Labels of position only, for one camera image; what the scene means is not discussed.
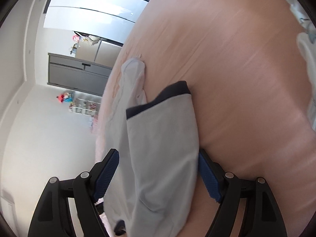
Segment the glossy white cabinet panel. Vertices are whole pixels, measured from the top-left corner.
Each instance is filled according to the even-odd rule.
[[[51,0],[49,6],[90,9],[136,22],[147,3],[144,0]]]
[[[124,43],[134,23],[99,11],[49,7],[44,28],[66,29]]]

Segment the bed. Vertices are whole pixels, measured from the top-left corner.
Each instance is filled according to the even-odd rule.
[[[96,160],[119,88],[120,67],[146,64],[148,102],[188,83],[200,146],[239,178],[267,179],[289,237],[316,211],[316,134],[306,116],[311,85],[295,43],[303,29],[285,0],[150,0],[115,63],[99,113]],[[238,236],[245,202],[232,237]],[[179,237],[204,237],[218,204],[198,177]]]

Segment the white cloth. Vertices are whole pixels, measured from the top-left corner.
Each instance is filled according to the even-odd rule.
[[[126,109],[146,103],[145,65],[122,65],[105,153],[119,151],[116,173],[104,196],[114,229],[124,220],[128,237],[174,237],[190,211],[198,170],[198,131],[189,93],[168,98],[126,120]]]

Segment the silver screw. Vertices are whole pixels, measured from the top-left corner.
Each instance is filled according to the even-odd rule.
[[[234,174],[231,173],[231,172],[227,172],[227,173],[225,174],[225,176],[226,176],[227,178],[229,178],[229,179],[234,178]]]
[[[259,177],[259,178],[258,178],[258,182],[259,182],[259,183],[265,183],[265,179],[262,178],[262,177]]]
[[[87,178],[87,177],[89,177],[89,173],[83,172],[80,176],[81,176],[81,178]]]
[[[50,183],[56,183],[57,182],[57,178],[56,177],[52,177],[49,180]]]

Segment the blue gripper pad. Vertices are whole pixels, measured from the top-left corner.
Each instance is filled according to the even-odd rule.
[[[115,151],[108,163],[104,167],[103,171],[99,175],[96,184],[95,184],[95,192],[93,194],[93,198],[97,201],[100,198],[104,197],[104,194],[109,187],[109,184],[114,176],[114,173],[119,164],[119,152]]]
[[[198,170],[210,197],[215,199],[216,202],[220,202],[222,195],[220,193],[218,180],[201,153],[199,153],[198,156]]]

